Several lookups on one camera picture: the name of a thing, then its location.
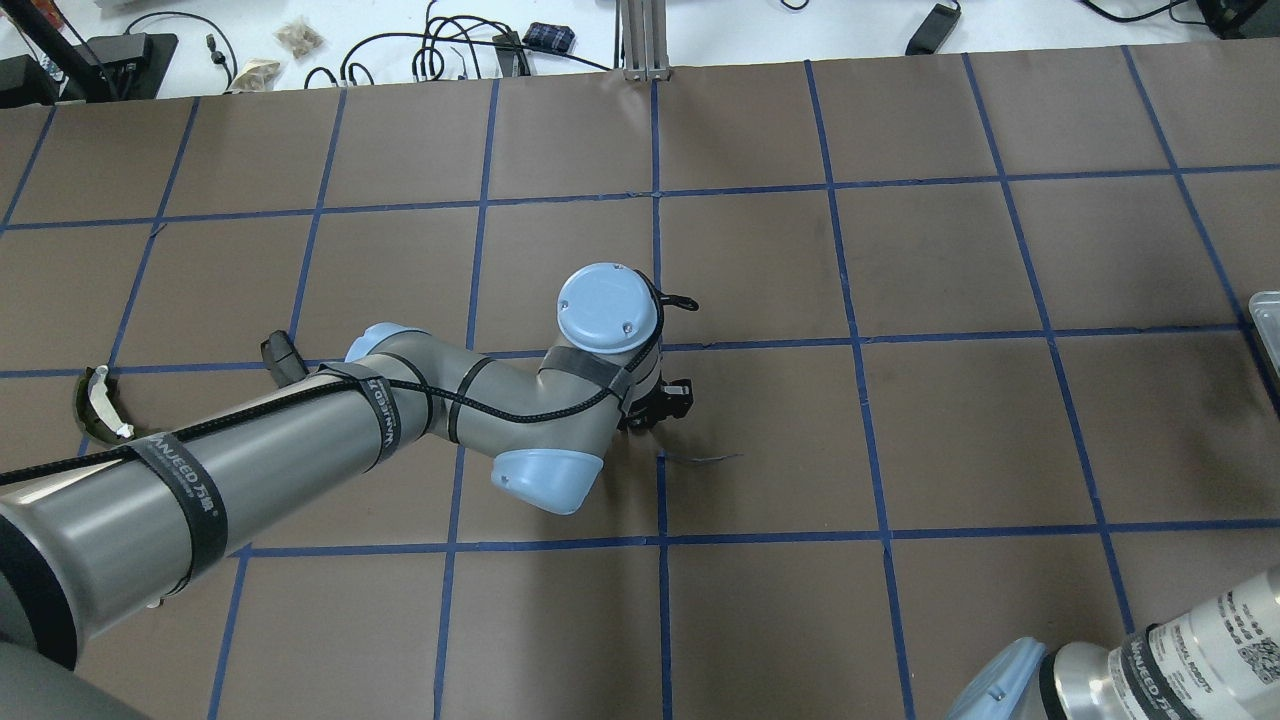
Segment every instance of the white table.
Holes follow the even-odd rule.
[[[1076,0],[963,0],[964,15],[943,45],[945,53],[1091,47],[1211,40],[1208,29],[1181,26],[1167,15],[1117,24],[1085,9]],[[1137,14],[1164,0],[1100,0],[1116,14]],[[801,12],[783,9],[778,0],[668,0],[668,44],[672,65],[778,63],[801,59],[874,58],[901,55],[906,41],[934,0],[812,0]],[[302,86],[307,70],[326,65],[337,72],[347,50],[361,38],[388,31],[421,32],[422,0],[140,0],[108,9],[93,0],[61,0],[72,23],[86,37],[115,35],[128,22],[154,10],[183,10],[211,18],[230,37],[241,65],[251,58],[282,60],[276,88]],[[1179,17],[1198,19],[1194,3],[1178,8]],[[568,24],[577,33],[573,54],[612,64],[613,0],[440,0],[436,14],[476,14],[502,20],[524,33],[530,22]],[[325,46],[293,60],[273,32],[305,15],[326,40]],[[204,23],[189,19],[147,22],[141,31],[178,35],[173,65],[160,88],[161,97],[220,92],[223,70],[209,60]],[[488,40],[492,33],[476,38]],[[379,40],[356,59],[379,83],[410,82],[411,38]],[[0,22],[0,58],[27,49],[13,27]],[[448,47],[447,76],[461,73]],[[479,49],[485,77],[498,72],[493,50]],[[588,70],[576,63],[535,55],[535,74]]]

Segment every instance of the robotic arm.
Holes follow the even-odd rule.
[[[662,378],[667,306],[698,309],[630,268],[589,265],[559,293],[538,373],[381,323],[343,363],[219,418],[0,475],[44,478],[0,497],[0,697],[77,684],[56,665],[74,667],[86,641],[426,433],[492,456],[493,483],[520,500],[575,512],[613,433],[692,404],[687,380]],[[92,687],[60,697],[82,696],[101,707],[47,716],[116,716]]]

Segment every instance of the cable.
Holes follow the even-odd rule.
[[[1115,23],[1135,23],[1138,20],[1146,20],[1147,18],[1153,18],[1153,17],[1164,13],[1165,10],[1169,10],[1170,14],[1172,14],[1174,8],[1176,8],[1176,6],[1179,6],[1179,5],[1184,4],[1184,3],[1187,3],[1187,0],[1172,0],[1167,5],[1161,5],[1160,8],[1156,8],[1155,10],[1143,13],[1140,15],[1133,15],[1130,18],[1125,18],[1125,17],[1121,17],[1121,15],[1112,15],[1111,13],[1103,10],[1102,8],[1098,8],[1097,5],[1093,4],[1093,0],[1080,0],[1082,5],[1084,5],[1085,8],[1093,10],[1094,13],[1097,13],[1097,14],[1102,15],[1103,18],[1106,18],[1106,19],[1108,19],[1111,22],[1115,22]]]
[[[1208,23],[1206,23],[1203,20],[1184,20],[1184,19],[1179,18],[1178,15],[1174,14],[1174,6],[1172,5],[1169,6],[1169,19],[1174,20],[1175,23],[1178,23],[1180,26],[1203,26],[1203,27],[1208,27]]]
[[[311,78],[314,78],[319,73],[324,73],[324,74],[329,76],[329,83],[333,85],[334,87],[338,87],[338,78],[335,78],[333,76],[333,70],[330,70],[329,68],[325,68],[325,67],[317,67],[317,68],[311,68],[311,72],[307,73],[307,78],[305,81],[302,81],[302,90],[310,88],[311,87]]]
[[[160,10],[157,13],[147,13],[145,15],[138,15],[133,18],[133,22],[125,26],[124,35],[129,35],[131,32],[133,32],[133,28],[137,27],[137,24],[141,23],[142,20],[148,20],[151,18],[165,18],[165,17],[189,18],[193,20],[200,20],[207,24],[209,27],[214,28],[214,32],[216,32],[223,38],[223,45],[227,46],[227,53],[232,56],[232,77],[239,74],[239,60],[236,59],[236,49],[232,47],[232,41],[227,38],[227,33],[223,32],[223,28],[218,27],[218,23],[204,15],[197,15],[195,13],[183,13],[180,10]],[[232,85],[230,81],[228,81],[227,87],[230,87],[230,85]]]
[[[689,302],[680,302],[678,300],[671,301],[675,299],[668,299],[667,296],[660,295],[657,287],[654,287],[653,281],[650,281],[644,273],[637,273],[637,274],[645,281],[645,284],[649,286],[649,295],[653,297],[654,304],[658,306],[658,319],[657,323],[654,324],[653,333],[649,336],[649,340],[646,340],[645,343],[640,346],[640,350],[635,354],[635,356],[632,356],[631,360],[627,361],[627,364],[623,366],[623,369],[628,373],[639,368],[640,364],[644,363],[645,359],[649,356],[649,354],[653,352],[654,348],[658,346],[658,342],[662,338],[663,325],[666,324],[666,313],[663,310],[666,305],[671,304],[684,310],[698,309],[698,304],[692,301]],[[192,439],[207,436],[223,428],[238,425],[248,420],[256,420],[257,418],[262,418],[271,413],[292,407],[294,405],[298,405],[308,400],[314,400],[317,397],[323,397],[346,389],[353,389],[358,387],[360,383],[361,380],[356,378],[339,378],[332,383],[303,388],[300,389],[298,392],[293,392],[283,397],[276,397],[274,400],[269,400],[260,405],[253,405],[243,410],[237,410],[236,413],[229,413],[219,418],[212,418],[202,423],[196,423],[195,425],[188,425],[186,428],[177,429],[173,432],[173,434],[182,442],[189,442]],[[442,400],[447,400],[449,402],[462,405],[463,407],[470,407],[472,410],[484,413],[486,415],[493,415],[494,418],[515,424],[547,423],[552,420],[570,418],[572,415],[577,415],[579,413],[584,413],[586,410],[590,410],[591,407],[595,407],[596,405],[603,402],[604,398],[612,395],[609,389],[602,388],[595,395],[568,407],[562,407],[559,410],[552,410],[548,413],[539,413],[535,415],[516,415],[513,413],[507,413],[506,410],[499,410],[497,407],[493,407],[492,405],[480,402],[479,400],[470,398],[465,395],[458,395],[456,392],[434,387],[426,383],[398,380],[394,378],[387,378],[387,383],[393,388],[421,392],[422,395],[429,397],[439,397]],[[8,486],[13,483],[20,483],[24,480],[32,480],[36,478],[44,478],[46,475],[65,473],[68,470],[79,470],[82,468],[101,465],[104,462],[113,462],[115,460],[131,460],[132,459],[131,456],[133,454],[134,452],[132,447],[122,445],[118,447],[113,447],[111,450],[95,452],[92,455],[68,457],[65,460],[55,460],[52,462],[45,462],[42,465],[23,468],[20,470],[0,473],[0,486]]]
[[[351,64],[351,58],[352,58],[352,55],[356,54],[357,50],[360,50],[361,47],[364,47],[365,45],[369,45],[370,42],[375,41],[375,40],[384,40],[384,38],[388,38],[388,37],[417,37],[417,38],[421,38],[422,36],[424,36],[424,33],[421,33],[421,32],[380,32],[378,35],[370,35],[369,37],[361,40],[355,46],[352,46],[351,50],[347,51],[347,55],[342,60],[342,68],[346,68],[347,65]],[[499,47],[499,45],[497,42],[489,42],[486,40],[458,40],[458,38],[453,38],[453,37],[438,37],[436,40],[439,40],[440,42],[458,42],[458,44],[471,42],[471,44],[480,45],[480,46],[484,46],[484,47]],[[500,47],[511,49],[511,50],[527,50],[530,53],[539,53],[541,55],[550,55],[553,58],[564,58],[566,60],[573,60],[575,63],[581,63],[584,65],[589,65],[589,67],[595,68],[598,70],[609,70],[609,69],[612,69],[612,68],[608,68],[608,67],[602,65],[599,63],[595,63],[593,60],[588,60],[586,58],[579,58],[577,55],[570,55],[568,53],[556,53],[554,50],[547,50],[544,47],[534,47],[531,45],[525,45],[525,44],[518,44],[518,45],[506,45],[504,44],[504,45],[500,45]]]
[[[63,9],[58,6],[58,3],[50,0],[49,4],[54,8],[54,10],[58,10],[58,15],[63,18],[63,24],[67,26],[67,29],[72,31],[72,35],[74,35],[76,40],[79,41],[81,47],[83,47],[84,51],[88,53],[88,56],[93,59],[93,63],[97,64],[97,73],[99,76],[101,76],[102,82],[106,83],[106,88],[111,94],[111,100],[119,100],[120,95],[115,91],[115,85],[106,77],[106,65],[102,64],[102,59],[97,56],[97,53],[93,51],[93,47],[90,46],[90,44],[84,40],[83,36],[81,36],[79,31],[76,29],[76,26],[73,26],[72,22],[67,19],[67,13],[64,13]]]
[[[378,85],[378,83],[374,82],[374,73],[369,72],[369,68],[366,68],[365,65],[362,65],[360,63],[352,63],[351,67],[348,68],[349,70],[352,70],[351,85],[356,85],[356,78],[355,78],[355,70],[356,70],[356,68],[360,68],[360,69],[365,70],[365,77],[369,78],[369,85]]]
[[[18,27],[18,24],[14,23],[9,15],[5,15],[4,19],[9,20],[9,24],[13,26],[13,31],[17,32],[18,37],[20,37],[22,41],[27,45],[27,50],[31,50],[31,58],[36,60],[36,63],[40,63],[40,53],[36,51],[36,46],[31,44],[29,38],[27,38],[27,33],[22,32],[22,28]]]

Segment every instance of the light blue joint cap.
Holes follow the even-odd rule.
[[[417,328],[406,328],[404,325],[397,323],[378,323],[376,325],[370,325],[365,334],[356,338],[356,342],[351,343],[347,350],[347,356],[343,357],[346,363],[355,363],[361,357],[369,355],[369,352],[378,346],[379,342],[399,333],[422,333],[431,334],[426,331],[420,331]]]
[[[1019,638],[978,673],[946,720],[1009,720],[1044,660],[1044,643]]]
[[[604,460],[573,450],[512,450],[493,459],[493,484],[557,515],[582,506]]]
[[[556,304],[561,332],[588,352],[627,352],[658,329],[658,307],[649,283],[617,263],[596,263],[573,273]]]

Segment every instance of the qr code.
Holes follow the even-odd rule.
[[[1275,641],[1267,638],[1260,643],[1244,646],[1238,652],[1263,685],[1280,680],[1280,646]]]

